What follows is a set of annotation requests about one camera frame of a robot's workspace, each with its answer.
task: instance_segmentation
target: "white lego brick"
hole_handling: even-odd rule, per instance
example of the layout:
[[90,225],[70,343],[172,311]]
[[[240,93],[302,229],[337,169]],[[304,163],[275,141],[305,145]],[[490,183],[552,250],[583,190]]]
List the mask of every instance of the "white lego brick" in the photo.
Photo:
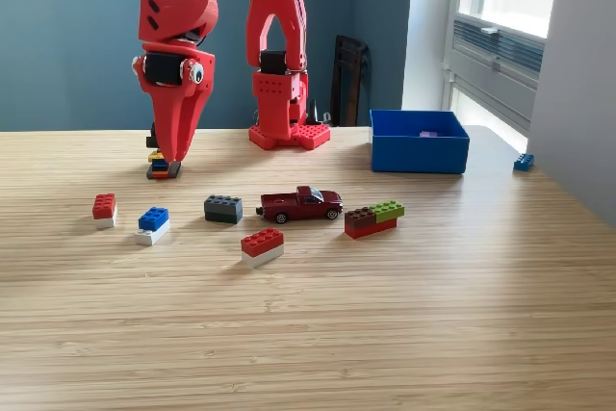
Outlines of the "white lego brick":
[[94,221],[94,226],[99,230],[104,230],[106,228],[113,228],[116,226],[117,221],[117,204],[114,209],[114,216],[111,218],[99,218]]
[[156,231],[139,230],[135,233],[135,241],[137,244],[141,245],[154,245],[167,231],[169,231],[170,228],[171,222],[170,220],[167,220],[163,226]]
[[256,257],[250,257],[245,252],[242,252],[242,262],[250,265],[253,268],[260,267],[267,262],[272,261],[273,259],[277,259],[282,254],[285,253],[285,245],[281,244],[279,247],[276,247],[268,252],[264,252],[261,255],[257,255]]

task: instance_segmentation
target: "red toy truck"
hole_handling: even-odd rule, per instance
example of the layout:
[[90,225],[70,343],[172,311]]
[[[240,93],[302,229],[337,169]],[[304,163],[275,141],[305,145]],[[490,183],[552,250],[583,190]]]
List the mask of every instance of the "red toy truck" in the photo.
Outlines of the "red toy truck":
[[343,200],[334,192],[297,187],[296,193],[264,194],[257,215],[278,223],[306,218],[335,219],[343,211]]

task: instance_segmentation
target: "red robot arm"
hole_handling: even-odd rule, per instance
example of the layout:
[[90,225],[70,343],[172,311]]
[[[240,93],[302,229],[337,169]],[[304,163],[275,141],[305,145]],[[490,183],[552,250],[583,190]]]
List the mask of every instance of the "red robot arm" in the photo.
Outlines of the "red robot arm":
[[[275,15],[287,40],[283,55],[267,52]],[[247,57],[251,65],[261,68],[253,77],[260,123],[250,129],[250,139],[264,149],[278,145],[314,149],[329,140],[327,127],[305,126],[305,18],[303,0],[252,0],[250,5]],[[141,0],[140,39],[145,54],[133,61],[133,68],[141,88],[152,97],[157,140],[168,162],[182,161],[188,153],[212,93],[216,60],[197,50],[197,45],[217,21],[217,0]],[[273,58],[274,66],[262,63],[265,58]]]

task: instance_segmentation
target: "white wall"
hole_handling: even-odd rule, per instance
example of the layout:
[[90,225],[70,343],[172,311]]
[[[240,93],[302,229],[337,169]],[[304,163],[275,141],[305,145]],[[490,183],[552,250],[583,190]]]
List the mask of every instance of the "white wall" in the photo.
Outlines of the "white wall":
[[441,109],[449,1],[411,0],[402,109]]
[[616,224],[616,4],[554,0],[528,152]]

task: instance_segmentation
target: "yellow lego brick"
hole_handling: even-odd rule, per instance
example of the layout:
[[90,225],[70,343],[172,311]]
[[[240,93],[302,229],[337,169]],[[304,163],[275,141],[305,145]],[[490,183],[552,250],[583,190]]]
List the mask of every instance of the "yellow lego brick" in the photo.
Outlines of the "yellow lego brick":
[[151,163],[152,161],[154,161],[155,159],[164,159],[165,157],[163,156],[163,153],[159,153],[158,151],[154,151],[152,154],[150,154],[147,157],[147,162]]
[[395,200],[376,204],[371,209],[376,214],[376,223],[404,216],[404,206]]

